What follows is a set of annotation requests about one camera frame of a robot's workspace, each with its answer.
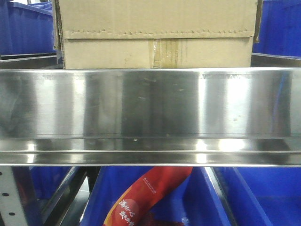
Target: red package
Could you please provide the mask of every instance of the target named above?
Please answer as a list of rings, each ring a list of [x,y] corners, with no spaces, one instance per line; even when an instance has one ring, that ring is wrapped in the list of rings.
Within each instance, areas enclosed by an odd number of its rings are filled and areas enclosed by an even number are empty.
[[[117,200],[103,226],[135,226],[164,196],[176,189],[192,167],[153,167],[136,180]]]

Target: shelf lip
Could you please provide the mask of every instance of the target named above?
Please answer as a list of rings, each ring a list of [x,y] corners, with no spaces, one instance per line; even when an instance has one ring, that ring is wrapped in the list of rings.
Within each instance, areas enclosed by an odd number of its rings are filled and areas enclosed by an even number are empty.
[[[0,165],[301,166],[301,139],[0,140]]]
[[[0,153],[0,166],[260,166],[300,167],[301,152],[57,152]]]

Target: metal rack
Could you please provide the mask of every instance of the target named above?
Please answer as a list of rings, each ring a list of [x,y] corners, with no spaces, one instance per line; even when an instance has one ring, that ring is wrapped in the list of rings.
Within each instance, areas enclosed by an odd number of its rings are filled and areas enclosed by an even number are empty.
[[[18,167],[11,166],[301,166],[301,60],[252,61],[295,68],[1,70],[0,179],[14,185],[20,202],[13,203],[21,204],[20,214],[2,218],[36,224],[22,205]],[[77,191],[82,172],[72,186]],[[35,215],[40,225],[60,210],[54,204],[66,181],[72,180],[63,181],[51,208]],[[66,215],[54,213],[49,225],[61,225]]]

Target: blue plastic bin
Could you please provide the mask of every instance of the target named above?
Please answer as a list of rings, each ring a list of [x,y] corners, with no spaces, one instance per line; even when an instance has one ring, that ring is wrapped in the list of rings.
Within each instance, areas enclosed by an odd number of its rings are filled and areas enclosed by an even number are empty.
[[[0,55],[55,52],[51,11],[0,0],[0,34]]]
[[[102,167],[81,226],[101,226],[117,199],[151,167]],[[205,168],[194,168],[176,190],[152,209],[156,220],[187,226],[230,226]]]
[[[301,225],[301,168],[221,168],[218,172],[238,225]]]
[[[301,56],[301,1],[264,0],[259,43],[253,52]]]
[[[32,167],[31,174],[38,199],[50,199],[70,167]]]

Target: box flap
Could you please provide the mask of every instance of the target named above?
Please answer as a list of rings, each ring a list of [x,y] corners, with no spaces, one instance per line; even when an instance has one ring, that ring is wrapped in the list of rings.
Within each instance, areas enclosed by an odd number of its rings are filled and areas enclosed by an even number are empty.
[[[58,0],[64,39],[253,37],[257,0]]]
[[[254,34],[254,39],[253,39],[254,43],[259,43],[259,32],[260,32],[261,18],[262,18],[262,7],[263,7],[263,0],[258,0],[256,22],[255,22],[255,34]]]

